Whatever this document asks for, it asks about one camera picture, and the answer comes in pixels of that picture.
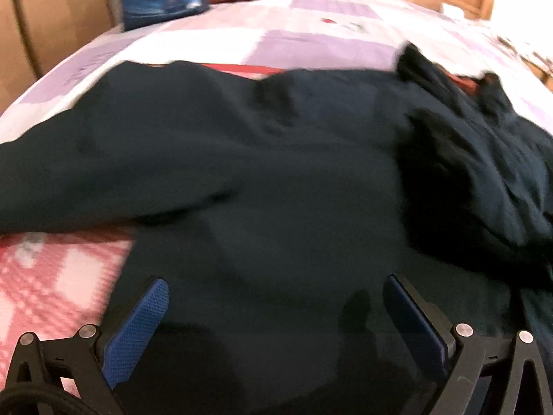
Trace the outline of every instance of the wall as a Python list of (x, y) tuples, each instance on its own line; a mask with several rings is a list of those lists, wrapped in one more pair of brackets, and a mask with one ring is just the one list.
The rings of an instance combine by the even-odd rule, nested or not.
[(491, 21), (513, 40), (527, 41), (553, 57), (553, 0), (495, 0)]
[(36, 79), (112, 26), (107, 0), (0, 0), (0, 115)]

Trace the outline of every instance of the purple patterned bedsheet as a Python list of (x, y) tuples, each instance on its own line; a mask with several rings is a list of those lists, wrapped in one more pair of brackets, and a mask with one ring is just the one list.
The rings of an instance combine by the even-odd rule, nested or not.
[(129, 33), (114, 29), (60, 63), (0, 117), (0, 142), (71, 107), (122, 61), (389, 70), (405, 41), (451, 73), (493, 70), (515, 109), (553, 132), (553, 94), (479, 24), (401, 0), (257, 0)]

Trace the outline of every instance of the black garment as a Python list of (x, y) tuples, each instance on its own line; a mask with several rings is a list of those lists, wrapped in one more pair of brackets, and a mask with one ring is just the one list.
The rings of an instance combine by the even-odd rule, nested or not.
[(488, 73), (474, 99), (414, 47), (398, 74), (453, 112), (416, 110), (398, 148), (410, 238), (423, 251), (551, 290), (553, 138), (513, 111)]
[[(433, 67), (418, 60), (414, 76)], [(480, 334), (526, 324), (518, 288), (408, 246), (407, 115), (472, 104), (441, 79), (124, 63), (0, 145), (0, 232), (147, 222), (110, 307), (150, 274), (171, 302), (117, 388), (130, 414), (399, 413), (421, 377), (384, 309), (388, 274)]]

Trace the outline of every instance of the bed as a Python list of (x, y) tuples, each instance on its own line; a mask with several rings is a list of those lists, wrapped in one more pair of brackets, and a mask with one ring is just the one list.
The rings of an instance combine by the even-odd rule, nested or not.
[[(391, 70), (406, 41), (452, 74), (497, 73), (516, 111), (553, 133), (553, 94), (497, 43), (486, 24), (455, 21), (402, 0), (256, 0), (101, 35), (2, 114), (0, 142), (71, 107), (124, 61), (192, 61), (251, 79), (290, 68)], [(109, 226), (0, 237), (0, 384), (21, 333), (54, 339), (100, 320), (132, 246), (130, 232), (128, 226)]]

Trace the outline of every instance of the black clamp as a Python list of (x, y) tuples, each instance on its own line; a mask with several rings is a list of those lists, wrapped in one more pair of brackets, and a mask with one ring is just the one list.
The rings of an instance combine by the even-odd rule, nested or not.
[(536, 341), (528, 331), (512, 340), (479, 336), (453, 325), (403, 274), (384, 285), (384, 303), (415, 362), (439, 390), (428, 415), (465, 415), (481, 377), (491, 377), (479, 415), (553, 415)]
[[(169, 306), (169, 287), (151, 277), (130, 302), (103, 320), (82, 326), (73, 337), (40, 340), (19, 337), (6, 378), (8, 390), (22, 382), (63, 389), (60, 378), (75, 381), (81, 400), (102, 415), (124, 415), (112, 389), (130, 377)], [(18, 407), (13, 415), (54, 415), (51, 406)]]

